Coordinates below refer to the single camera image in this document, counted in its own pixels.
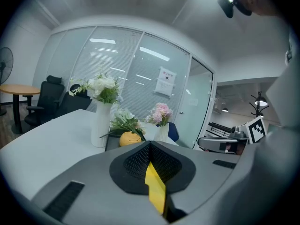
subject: lamp shade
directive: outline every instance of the lamp shade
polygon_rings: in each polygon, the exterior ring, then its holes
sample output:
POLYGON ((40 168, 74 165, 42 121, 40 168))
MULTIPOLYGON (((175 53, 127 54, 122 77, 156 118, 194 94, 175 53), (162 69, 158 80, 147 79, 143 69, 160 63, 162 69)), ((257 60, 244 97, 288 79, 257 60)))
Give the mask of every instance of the lamp shade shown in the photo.
POLYGON ((267 100, 264 97, 261 97, 260 101, 259 101, 259 106, 263 106, 264 107, 266 105, 268 105, 267 100))

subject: tall white vase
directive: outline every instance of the tall white vase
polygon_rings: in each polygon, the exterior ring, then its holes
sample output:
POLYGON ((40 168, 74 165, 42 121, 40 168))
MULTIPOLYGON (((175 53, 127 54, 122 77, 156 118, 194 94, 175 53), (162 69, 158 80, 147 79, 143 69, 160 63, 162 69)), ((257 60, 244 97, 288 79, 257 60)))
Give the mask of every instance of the tall white vase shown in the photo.
POLYGON ((158 130, 154 136, 154 141, 156 142, 166 142, 169 133, 169 123, 165 126, 159 126, 158 130))
POLYGON ((108 136, 99 138, 109 132, 111 103, 97 101, 97 111, 92 121, 91 141, 95 147, 103 148, 106 146, 108 136))

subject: black coat rack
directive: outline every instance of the black coat rack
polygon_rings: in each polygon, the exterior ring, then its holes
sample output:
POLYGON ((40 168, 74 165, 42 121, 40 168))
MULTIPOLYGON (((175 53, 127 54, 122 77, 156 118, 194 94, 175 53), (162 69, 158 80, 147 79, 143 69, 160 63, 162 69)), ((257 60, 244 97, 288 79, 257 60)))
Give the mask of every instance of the black coat rack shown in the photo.
POLYGON ((255 98, 255 101, 257 101, 256 107, 254 107, 254 106, 250 103, 250 105, 253 106, 254 109, 255 109, 255 113, 251 113, 251 114, 256 115, 256 117, 258 117, 258 116, 261 115, 261 111, 262 111, 263 109, 266 109, 266 108, 269 107, 269 105, 268 105, 268 106, 264 107, 262 110, 259 110, 259 109, 260 109, 261 94, 262 94, 262 91, 258 91, 258 97, 254 97, 253 95, 251 95, 252 97, 255 98))

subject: table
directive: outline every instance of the table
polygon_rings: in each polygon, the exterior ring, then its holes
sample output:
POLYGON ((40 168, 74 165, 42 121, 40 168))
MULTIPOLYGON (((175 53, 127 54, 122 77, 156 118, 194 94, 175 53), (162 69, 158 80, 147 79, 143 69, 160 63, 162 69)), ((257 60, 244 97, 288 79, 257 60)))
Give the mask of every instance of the table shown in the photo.
MULTIPOLYGON (((0 169, 9 186, 29 200, 49 181, 80 160, 102 153, 91 144, 93 112, 77 110, 16 138, 0 150, 0 169)), ((155 125, 145 124, 147 140, 155 125)), ((170 138, 168 143, 176 145, 170 138)))
POLYGON ((0 86, 0 91, 13 94, 13 111, 15 123, 11 127, 11 129, 15 134, 22 134, 22 125, 25 126, 26 123, 24 121, 22 121, 21 123, 20 120, 19 96, 40 94, 40 89, 28 85, 5 84, 0 86))

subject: chair headrest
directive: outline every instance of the chair headrest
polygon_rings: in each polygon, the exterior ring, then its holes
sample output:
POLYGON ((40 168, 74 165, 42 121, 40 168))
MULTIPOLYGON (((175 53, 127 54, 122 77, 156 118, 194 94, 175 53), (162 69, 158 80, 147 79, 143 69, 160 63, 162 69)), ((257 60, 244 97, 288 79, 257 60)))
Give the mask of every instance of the chair headrest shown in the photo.
MULTIPOLYGON (((79 87, 80 87, 79 84, 74 84, 74 85, 72 85, 72 86, 70 87, 70 91, 75 90, 75 89, 77 89, 77 88, 79 88, 79 87)), ((88 95, 88 91, 87 91, 87 90, 86 90, 86 91, 82 91, 82 92, 76 93, 76 96, 79 96, 79 97, 87 97, 87 95, 88 95)))
POLYGON ((47 76, 47 82, 49 83, 54 83, 54 84, 61 84, 61 80, 62 78, 61 77, 54 77, 54 76, 47 76))

